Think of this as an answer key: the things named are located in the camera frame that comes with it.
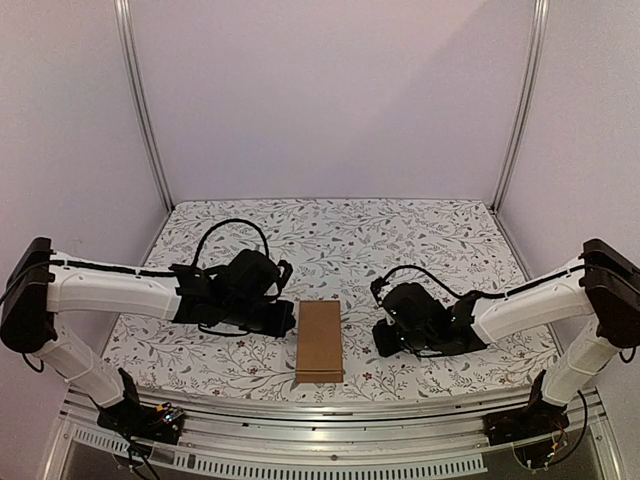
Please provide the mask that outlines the brown cardboard paper box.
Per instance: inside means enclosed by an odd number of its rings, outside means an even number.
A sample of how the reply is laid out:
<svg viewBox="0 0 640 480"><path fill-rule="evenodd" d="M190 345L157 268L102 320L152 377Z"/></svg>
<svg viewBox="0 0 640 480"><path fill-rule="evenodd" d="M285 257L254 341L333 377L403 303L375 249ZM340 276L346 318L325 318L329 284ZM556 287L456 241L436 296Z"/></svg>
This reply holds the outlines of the brown cardboard paper box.
<svg viewBox="0 0 640 480"><path fill-rule="evenodd" d="M299 303L295 378L300 384L343 382L339 300Z"/></svg>

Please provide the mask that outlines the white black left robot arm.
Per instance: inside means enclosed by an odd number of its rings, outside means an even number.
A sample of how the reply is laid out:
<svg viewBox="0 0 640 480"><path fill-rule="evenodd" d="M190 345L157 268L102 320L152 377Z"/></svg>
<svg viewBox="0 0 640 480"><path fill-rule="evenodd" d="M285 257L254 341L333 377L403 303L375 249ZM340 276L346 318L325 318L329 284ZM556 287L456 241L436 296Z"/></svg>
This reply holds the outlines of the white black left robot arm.
<svg viewBox="0 0 640 480"><path fill-rule="evenodd" d="M148 426L133 381L109 366L77 335L57 327L58 313L89 311L142 315L205 332L219 324L283 338L294 328L292 302L280 295L292 266L245 249L227 265L206 269L174 264L166 270L90 262L34 239L1 297L1 341L31 354L79 386L128 434Z"/></svg>

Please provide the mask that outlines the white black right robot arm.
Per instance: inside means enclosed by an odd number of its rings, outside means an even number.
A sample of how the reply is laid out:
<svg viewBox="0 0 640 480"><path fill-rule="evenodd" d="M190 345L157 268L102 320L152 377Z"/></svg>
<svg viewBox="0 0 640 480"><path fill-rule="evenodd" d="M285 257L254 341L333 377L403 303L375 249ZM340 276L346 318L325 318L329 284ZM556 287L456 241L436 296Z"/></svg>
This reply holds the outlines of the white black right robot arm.
<svg viewBox="0 0 640 480"><path fill-rule="evenodd" d="M600 239L555 271L502 293L471 290L449 307L416 282L388 293L392 271L371 282L384 319L373 328L379 354L453 357L486 349L515 333L557 321L589 322L565 353L535 381L517 427L537 436L616 355L639 345L639 268Z"/></svg>

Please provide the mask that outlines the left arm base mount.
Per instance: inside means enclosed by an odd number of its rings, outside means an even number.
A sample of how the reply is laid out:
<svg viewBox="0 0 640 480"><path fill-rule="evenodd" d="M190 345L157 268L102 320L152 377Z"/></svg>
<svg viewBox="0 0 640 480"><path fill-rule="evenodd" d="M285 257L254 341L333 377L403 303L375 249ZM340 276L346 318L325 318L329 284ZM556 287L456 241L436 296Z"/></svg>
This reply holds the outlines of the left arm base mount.
<svg viewBox="0 0 640 480"><path fill-rule="evenodd" d="M185 411L170 402L155 407L141 404L133 378L122 368L118 373L123 382L123 395L113 406L98 407L98 425L126 439L136 437L176 445L186 419Z"/></svg>

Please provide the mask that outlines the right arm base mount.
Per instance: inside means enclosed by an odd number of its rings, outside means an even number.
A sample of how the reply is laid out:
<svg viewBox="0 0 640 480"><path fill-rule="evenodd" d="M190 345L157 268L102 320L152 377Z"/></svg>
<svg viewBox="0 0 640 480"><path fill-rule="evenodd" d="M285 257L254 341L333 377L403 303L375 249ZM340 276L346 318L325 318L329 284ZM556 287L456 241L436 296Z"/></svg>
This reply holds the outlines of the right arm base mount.
<svg viewBox="0 0 640 480"><path fill-rule="evenodd" d="M535 378L525 406L482 417L483 433L491 446L560 432L569 427L567 406L552 405L543 399L545 374L543 370Z"/></svg>

